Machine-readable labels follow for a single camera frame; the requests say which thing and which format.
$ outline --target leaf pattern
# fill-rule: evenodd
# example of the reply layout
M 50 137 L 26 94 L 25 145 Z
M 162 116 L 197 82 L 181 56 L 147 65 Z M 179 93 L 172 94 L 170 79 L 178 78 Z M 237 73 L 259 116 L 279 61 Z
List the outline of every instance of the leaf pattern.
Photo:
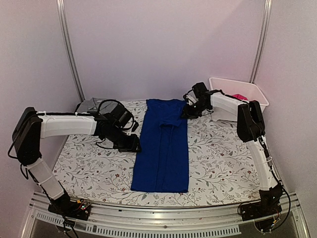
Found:
M 140 124 L 145 101 L 122 102 Z M 236 123 L 212 121 L 210 116 L 188 120 L 189 192 L 131 191 L 135 153 L 99 148 L 97 137 L 69 136 L 53 173 L 74 197 L 142 206 L 206 206 L 259 199 L 254 161 L 236 134 Z M 104 142 L 104 147 L 112 147 Z

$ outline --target white box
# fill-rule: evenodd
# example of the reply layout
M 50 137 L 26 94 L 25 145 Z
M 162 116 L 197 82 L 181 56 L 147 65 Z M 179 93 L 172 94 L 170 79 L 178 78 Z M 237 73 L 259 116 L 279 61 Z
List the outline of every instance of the white box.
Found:
M 210 89 L 222 89 L 225 94 L 235 95 L 240 94 L 249 101 L 256 100 L 260 103 L 261 111 L 269 105 L 268 100 L 259 89 L 259 87 L 253 83 L 240 82 L 224 78 L 209 78 Z M 237 116 L 231 114 L 221 108 L 213 108 L 214 113 L 211 117 L 213 121 L 217 120 L 230 120 L 237 121 Z

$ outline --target pink cloth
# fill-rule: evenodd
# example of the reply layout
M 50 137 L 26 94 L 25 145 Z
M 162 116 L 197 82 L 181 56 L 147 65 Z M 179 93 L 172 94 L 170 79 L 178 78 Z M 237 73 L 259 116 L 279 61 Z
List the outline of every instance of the pink cloth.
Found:
M 235 94 L 235 95 L 232 95 L 232 96 L 237 98 L 237 99 L 240 99 L 240 100 L 247 100 L 247 98 L 242 96 L 241 94 Z

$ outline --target white wall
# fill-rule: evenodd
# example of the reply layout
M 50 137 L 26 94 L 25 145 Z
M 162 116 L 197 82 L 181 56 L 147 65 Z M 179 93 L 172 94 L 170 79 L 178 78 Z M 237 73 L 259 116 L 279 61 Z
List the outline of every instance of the white wall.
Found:
M 248 81 L 264 0 L 68 0 L 86 98 L 181 98 L 211 76 Z
M 256 84 L 272 155 L 317 237 L 317 1 L 273 1 Z
M 17 238 L 34 191 L 19 162 L 6 155 L 14 127 L 27 106 L 74 110 L 76 94 L 55 0 L 0 2 L 0 237 Z M 63 138 L 41 144 L 52 165 Z

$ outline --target metal pole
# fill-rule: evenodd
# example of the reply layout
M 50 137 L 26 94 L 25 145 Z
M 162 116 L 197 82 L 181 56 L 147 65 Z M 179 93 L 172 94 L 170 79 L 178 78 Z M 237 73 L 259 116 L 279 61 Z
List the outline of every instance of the metal pole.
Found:
M 64 0 L 57 0 L 57 10 L 58 10 L 58 16 L 59 16 L 59 21 L 60 21 L 60 27 L 61 27 L 61 32 L 63 34 L 64 38 L 64 43 L 66 47 L 66 52 L 68 56 L 68 61 L 70 65 L 70 69 L 73 75 L 75 87 L 78 93 L 78 97 L 81 102 L 85 100 L 83 88 L 80 83 L 76 63 L 75 63 L 75 58 L 73 54 L 73 50 L 71 47 L 71 42 L 70 42 L 70 37 L 69 37 L 69 32 L 68 32 L 68 27 L 67 27 L 67 21 L 66 21 L 66 13 L 65 13 L 65 7 L 64 7 Z
M 264 49 L 264 44 L 266 40 L 266 35 L 267 35 L 267 30 L 268 30 L 268 25 L 269 25 L 269 19 L 271 15 L 271 7 L 272 7 L 272 0 L 265 0 L 264 4 L 264 13 L 263 13 L 263 21 L 262 21 L 262 27 L 261 27 L 261 32 L 260 32 L 260 39 L 259 39 L 259 44 L 258 44 L 258 49 L 257 49 L 257 54 L 256 58 L 254 61 L 251 77 L 250 77 L 250 83 L 255 83 L 258 71 L 259 71 L 259 66 L 262 58 L 262 53 Z

